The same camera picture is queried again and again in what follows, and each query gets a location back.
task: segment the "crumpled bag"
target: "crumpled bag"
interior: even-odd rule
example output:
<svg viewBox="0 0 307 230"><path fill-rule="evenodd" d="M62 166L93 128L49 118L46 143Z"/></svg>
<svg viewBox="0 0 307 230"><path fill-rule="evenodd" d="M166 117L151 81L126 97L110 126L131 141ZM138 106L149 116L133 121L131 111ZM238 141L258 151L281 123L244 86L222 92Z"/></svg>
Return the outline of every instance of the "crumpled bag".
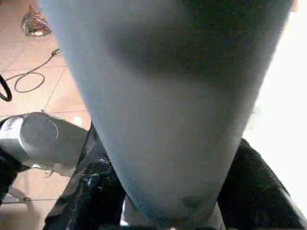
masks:
<svg viewBox="0 0 307 230"><path fill-rule="evenodd" d="M29 5L29 11L21 21L21 30L26 36L45 36L51 33L50 26L42 12L36 11L33 5Z"/></svg>
<svg viewBox="0 0 307 230"><path fill-rule="evenodd" d="M44 230L96 230L119 225L125 191L93 125L78 165L45 220Z"/></svg>
<svg viewBox="0 0 307 230"><path fill-rule="evenodd" d="M44 230L122 229L119 222L124 197L125 191L92 125L77 169L48 214ZM282 183L244 139L217 202L227 229L307 228L304 215Z"/></svg>

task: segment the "beige floor tile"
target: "beige floor tile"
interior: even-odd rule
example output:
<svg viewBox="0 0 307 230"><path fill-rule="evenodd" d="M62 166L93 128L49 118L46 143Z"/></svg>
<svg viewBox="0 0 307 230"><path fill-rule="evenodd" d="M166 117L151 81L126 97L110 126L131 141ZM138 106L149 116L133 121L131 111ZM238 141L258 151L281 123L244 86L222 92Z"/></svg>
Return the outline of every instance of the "beige floor tile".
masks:
<svg viewBox="0 0 307 230"><path fill-rule="evenodd" d="M3 77L9 78L10 76L19 74L27 70L19 71L7 71L3 74ZM14 89L15 80L8 82L9 87L12 90L13 100L11 102L5 102L0 100L0 116L9 116L22 113L30 113L34 111L40 111L45 108L48 103L52 92L54 91L62 73L63 68L56 69L40 69L46 80L44 84L32 92L27 93L18 93ZM41 81L41 76L39 75L29 75L18 84L19 90L28 90L35 87Z"/></svg>
<svg viewBox="0 0 307 230"><path fill-rule="evenodd" d="M1 230L42 230L45 217L55 200L27 201L25 204L3 204L0 207Z"/></svg>
<svg viewBox="0 0 307 230"><path fill-rule="evenodd" d="M76 84L66 69L46 107L48 113L86 111Z"/></svg>
<svg viewBox="0 0 307 230"><path fill-rule="evenodd" d="M51 52L58 48L54 38L45 40L35 40L30 43L27 49L9 66L13 69L33 69L47 61ZM54 56L44 68L54 68L66 66L63 53Z"/></svg>
<svg viewBox="0 0 307 230"><path fill-rule="evenodd" d="M27 42L0 44L0 73L5 71L29 45Z"/></svg>
<svg viewBox="0 0 307 230"><path fill-rule="evenodd" d="M91 126L91 118L87 111L51 113L50 115L64 119L86 130L89 130Z"/></svg>
<svg viewBox="0 0 307 230"><path fill-rule="evenodd" d="M30 169L20 172L12 185L32 200L57 199L64 191L69 177L54 172L49 178L49 171Z"/></svg>

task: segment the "black plastic bag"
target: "black plastic bag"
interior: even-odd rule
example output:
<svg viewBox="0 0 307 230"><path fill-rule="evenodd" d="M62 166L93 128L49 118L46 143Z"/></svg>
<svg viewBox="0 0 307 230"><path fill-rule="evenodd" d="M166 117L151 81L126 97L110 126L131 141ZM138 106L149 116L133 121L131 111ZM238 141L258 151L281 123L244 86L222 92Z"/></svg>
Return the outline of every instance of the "black plastic bag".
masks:
<svg viewBox="0 0 307 230"><path fill-rule="evenodd" d="M117 175L92 125L78 166L48 214L45 230L96 230L118 225L125 198Z"/></svg>
<svg viewBox="0 0 307 230"><path fill-rule="evenodd" d="M77 169L46 218L44 230L121 229L124 197L125 191L92 126ZM244 139L217 201L227 229L307 226L282 183Z"/></svg>

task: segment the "electrical cord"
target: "electrical cord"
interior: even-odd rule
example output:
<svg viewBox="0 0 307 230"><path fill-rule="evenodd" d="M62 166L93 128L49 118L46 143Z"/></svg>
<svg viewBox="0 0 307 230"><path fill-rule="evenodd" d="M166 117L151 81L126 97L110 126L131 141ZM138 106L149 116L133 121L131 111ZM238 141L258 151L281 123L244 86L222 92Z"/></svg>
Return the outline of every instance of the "electrical cord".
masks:
<svg viewBox="0 0 307 230"><path fill-rule="evenodd" d="M12 100L12 92L7 84L8 81L10 80L13 80L15 78L17 78L15 84L14 84L14 89L16 92L19 92L19 93L26 93L26 92L31 92L31 91L34 91L36 89L38 89L39 87L41 87L42 84L44 84L45 82L45 76L42 74L42 73L39 73L39 72L35 72L36 70L38 70L39 68L43 67L44 65L46 65L55 55L58 55L60 54L62 51L58 48L58 49L55 49L52 51L51 53L51 56L50 58L45 61L43 64L35 67L34 69L31 69L29 70L28 72L26 73L20 73L20 74L17 74L15 76L12 76L12 77L9 77L7 79L4 79L1 75L0 75L0 83L1 85L3 86L5 92L6 92L6 95L7 96L4 96L2 93L0 93L0 98L7 101L7 102L10 102ZM25 91L21 91L17 88L18 86L18 83L23 79L25 78L26 76L30 75L30 74L37 74L37 75L40 75L42 77L42 81L37 85L35 86L34 88L32 89L29 89L29 90L25 90Z"/></svg>

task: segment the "gray cylindrical object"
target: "gray cylindrical object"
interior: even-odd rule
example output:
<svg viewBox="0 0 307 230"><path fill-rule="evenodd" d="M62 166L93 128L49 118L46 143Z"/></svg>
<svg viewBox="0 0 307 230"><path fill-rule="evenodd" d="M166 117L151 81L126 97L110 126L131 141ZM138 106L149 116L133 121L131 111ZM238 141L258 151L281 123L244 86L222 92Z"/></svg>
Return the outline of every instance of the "gray cylindrical object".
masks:
<svg viewBox="0 0 307 230"><path fill-rule="evenodd" d="M291 1L42 0L134 205L208 218Z"/></svg>

